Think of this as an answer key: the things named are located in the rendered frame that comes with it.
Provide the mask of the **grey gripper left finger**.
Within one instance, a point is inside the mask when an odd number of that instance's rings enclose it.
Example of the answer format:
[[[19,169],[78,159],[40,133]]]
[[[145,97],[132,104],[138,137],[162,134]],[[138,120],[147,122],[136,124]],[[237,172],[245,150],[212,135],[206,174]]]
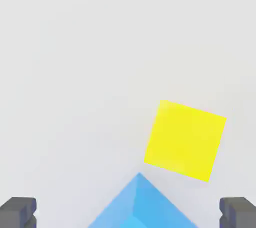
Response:
[[[37,228],[35,198],[11,197],[0,207],[0,228]]]

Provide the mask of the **small yellow cube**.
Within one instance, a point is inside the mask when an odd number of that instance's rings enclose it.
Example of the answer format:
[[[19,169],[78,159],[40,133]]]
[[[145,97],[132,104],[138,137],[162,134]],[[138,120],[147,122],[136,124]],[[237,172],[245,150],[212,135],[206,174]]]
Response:
[[[223,116],[162,100],[144,162],[208,182],[226,121]]]

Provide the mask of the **small blue cube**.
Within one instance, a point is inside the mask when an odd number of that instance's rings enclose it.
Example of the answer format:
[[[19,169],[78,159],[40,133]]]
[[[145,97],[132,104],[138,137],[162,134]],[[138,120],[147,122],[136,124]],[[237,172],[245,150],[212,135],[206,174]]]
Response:
[[[138,173],[88,228],[198,228]]]

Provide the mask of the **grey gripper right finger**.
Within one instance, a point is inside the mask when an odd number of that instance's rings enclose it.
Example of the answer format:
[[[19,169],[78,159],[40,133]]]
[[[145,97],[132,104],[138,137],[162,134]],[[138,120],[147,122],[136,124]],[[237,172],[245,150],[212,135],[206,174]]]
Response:
[[[246,198],[221,198],[219,209],[219,228],[256,228],[256,206]]]

